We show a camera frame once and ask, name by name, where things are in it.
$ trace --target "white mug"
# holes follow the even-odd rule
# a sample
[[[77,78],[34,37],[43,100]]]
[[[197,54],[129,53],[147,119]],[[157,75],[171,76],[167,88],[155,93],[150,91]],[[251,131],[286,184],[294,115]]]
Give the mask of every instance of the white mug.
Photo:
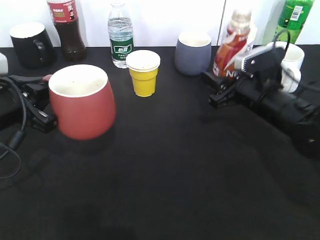
[[[294,78],[294,80],[290,76],[288,76],[285,73],[285,71],[282,70],[282,79],[281,79],[281,84],[283,86],[282,91],[293,93],[295,90],[297,90],[297,87],[301,80],[301,72],[296,67],[283,66],[283,69],[285,69],[291,75],[291,77]]]
[[[275,46],[285,49],[287,43],[284,41],[277,41]],[[287,70],[287,72],[291,74],[295,81],[292,80],[284,71],[282,71],[281,84],[283,85],[283,91],[293,93],[297,89],[301,80],[300,68],[304,62],[304,58],[305,52],[297,45],[290,43],[288,50],[286,51],[286,54],[281,62],[281,67]]]

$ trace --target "mug handle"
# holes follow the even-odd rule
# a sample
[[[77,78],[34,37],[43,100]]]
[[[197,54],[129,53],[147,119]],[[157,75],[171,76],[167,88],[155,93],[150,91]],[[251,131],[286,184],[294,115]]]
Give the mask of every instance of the mug handle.
[[[33,44],[36,46],[36,48],[38,49],[38,51],[40,53],[40,61],[42,63],[45,63],[47,61],[47,59],[49,58],[48,53],[45,48],[45,45],[37,39],[33,40]]]

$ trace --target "gray mug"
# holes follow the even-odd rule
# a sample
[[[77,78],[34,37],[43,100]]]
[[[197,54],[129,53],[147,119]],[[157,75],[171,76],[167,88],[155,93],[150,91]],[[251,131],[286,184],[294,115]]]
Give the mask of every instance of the gray mug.
[[[188,76],[207,72],[211,60],[211,37],[205,32],[182,32],[175,48],[176,69]]]

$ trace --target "bottle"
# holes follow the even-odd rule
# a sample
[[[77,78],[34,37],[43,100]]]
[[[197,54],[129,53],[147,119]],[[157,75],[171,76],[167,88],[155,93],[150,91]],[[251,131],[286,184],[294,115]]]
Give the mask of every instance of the bottle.
[[[111,3],[108,32],[113,64],[126,69],[126,57],[134,50],[134,33],[129,10],[124,2]]]
[[[247,39],[250,32],[251,11],[236,9],[227,27],[227,38],[219,47],[213,63],[213,74],[218,77],[234,79],[235,56],[247,51]]]
[[[80,34],[76,0],[47,0],[47,3],[59,34],[63,57],[71,62],[84,59],[86,47]]]
[[[307,20],[314,0],[286,0],[278,20],[275,35],[287,29],[290,33],[290,43],[295,44]],[[287,34],[281,34],[278,41],[286,42]]]

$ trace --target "black clamp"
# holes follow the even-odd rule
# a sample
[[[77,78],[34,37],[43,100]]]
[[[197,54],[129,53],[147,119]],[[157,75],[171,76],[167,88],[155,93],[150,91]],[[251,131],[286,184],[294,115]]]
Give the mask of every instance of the black clamp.
[[[48,133],[57,125],[57,117],[52,110],[44,109],[49,104],[49,86],[43,81],[43,76],[26,77],[11,75],[3,77],[9,79],[21,90],[28,110],[28,125],[34,129]]]

